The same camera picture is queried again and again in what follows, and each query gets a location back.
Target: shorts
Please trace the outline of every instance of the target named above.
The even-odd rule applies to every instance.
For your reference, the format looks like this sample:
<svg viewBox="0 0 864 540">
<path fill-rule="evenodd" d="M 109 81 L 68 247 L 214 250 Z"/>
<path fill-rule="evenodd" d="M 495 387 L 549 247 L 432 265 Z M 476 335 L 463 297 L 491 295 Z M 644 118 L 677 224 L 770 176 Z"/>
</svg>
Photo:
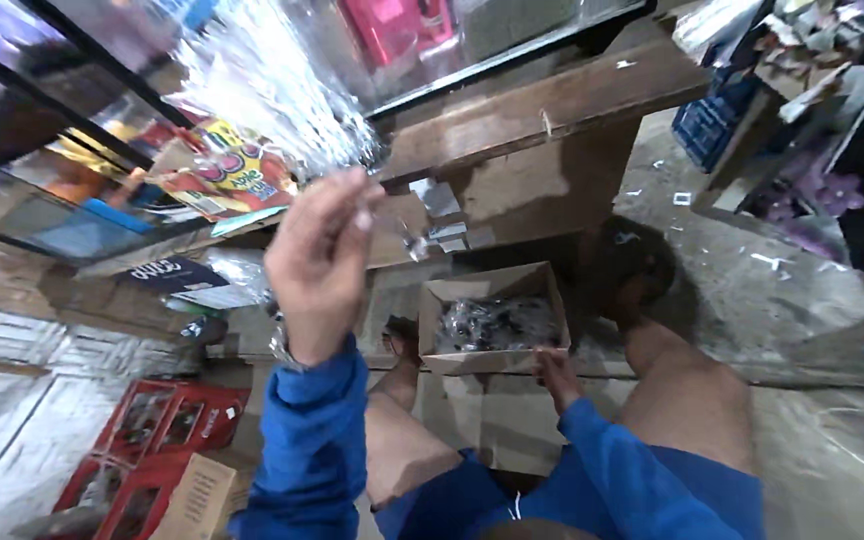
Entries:
<svg viewBox="0 0 864 540">
<path fill-rule="evenodd" d="M 650 447 L 696 499 L 703 502 L 744 540 L 763 540 L 762 483 L 716 461 L 674 448 Z M 375 512 L 386 540 L 474 539 L 484 530 L 512 519 L 515 501 L 502 492 L 470 449 L 462 464 L 396 498 Z M 518 503 L 522 518 L 566 524 L 602 540 L 622 540 L 602 495 L 586 476 L 579 452 L 562 448 L 548 478 Z"/>
</svg>

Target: wristwatch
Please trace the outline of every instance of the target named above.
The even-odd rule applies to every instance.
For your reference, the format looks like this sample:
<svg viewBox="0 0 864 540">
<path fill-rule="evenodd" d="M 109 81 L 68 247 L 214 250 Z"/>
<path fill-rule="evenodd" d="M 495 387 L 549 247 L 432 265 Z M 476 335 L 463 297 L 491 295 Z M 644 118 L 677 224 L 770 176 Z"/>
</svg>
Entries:
<svg viewBox="0 0 864 540">
<path fill-rule="evenodd" d="M 282 317 L 282 312 L 275 314 L 275 327 L 271 330 L 271 338 L 269 340 L 269 348 L 275 359 L 287 369 L 293 371 L 305 372 L 309 366 L 299 362 L 289 352 L 289 335 L 285 331 L 285 319 Z"/>
</svg>

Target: leg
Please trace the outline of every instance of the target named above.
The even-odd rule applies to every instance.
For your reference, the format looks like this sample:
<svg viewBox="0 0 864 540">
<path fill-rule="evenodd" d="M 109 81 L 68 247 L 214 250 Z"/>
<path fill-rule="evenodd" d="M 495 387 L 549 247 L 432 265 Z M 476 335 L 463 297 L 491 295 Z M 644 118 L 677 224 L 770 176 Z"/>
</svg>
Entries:
<svg viewBox="0 0 864 540">
<path fill-rule="evenodd" d="M 754 474 L 751 392 L 728 365 L 640 313 L 645 285 L 624 285 L 606 316 L 618 324 L 639 377 L 619 423 L 647 444 L 682 450 Z"/>
<path fill-rule="evenodd" d="M 458 451 L 409 413 L 422 365 L 418 341 L 390 341 L 398 364 L 369 390 L 366 409 L 366 493 L 376 510 L 462 463 Z"/>
</svg>

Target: blue jacket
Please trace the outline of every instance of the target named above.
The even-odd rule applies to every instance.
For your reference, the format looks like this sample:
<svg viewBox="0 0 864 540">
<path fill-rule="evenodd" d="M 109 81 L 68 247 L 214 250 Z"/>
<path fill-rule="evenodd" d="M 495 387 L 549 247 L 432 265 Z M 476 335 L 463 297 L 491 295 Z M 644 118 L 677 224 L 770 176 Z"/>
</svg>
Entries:
<svg viewBox="0 0 864 540">
<path fill-rule="evenodd" d="M 366 485 L 368 374 L 351 337 L 316 369 L 272 374 L 260 424 L 262 464 L 248 507 L 229 523 L 235 538 L 355 538 L 354 501 Z M 588 399 L 575 401 L 558 428 L 580 453 L 626 540 L 740 540 L 649 447 L 605 420 Z"/>
</svg>

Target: hand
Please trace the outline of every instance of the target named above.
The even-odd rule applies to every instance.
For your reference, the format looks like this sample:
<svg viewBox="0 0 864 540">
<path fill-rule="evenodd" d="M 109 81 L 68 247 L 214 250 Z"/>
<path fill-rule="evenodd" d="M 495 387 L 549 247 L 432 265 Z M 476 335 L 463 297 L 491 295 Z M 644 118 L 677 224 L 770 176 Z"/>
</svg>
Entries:
<svg viewBox="0 0 864 540">
<path fill-rule="evenodd" d="M 545 387 L 555 402 L 555 411 L 562 416 L 562 413 L 583 395 L 579 377 L 572 368 L 572 361 L 564 352 L 554 349 L 536 349 L 535 357 L 538 365 L 532 373 L 545 382 Z"/>
<path fill-rule="evenodd" d="M 316 180 L 293 202 L 265 252 L 289 352 L 315 367 L 337 353 L 365 289 L 371 207 L 385 196 L 361 167 Z"/>
</svg>

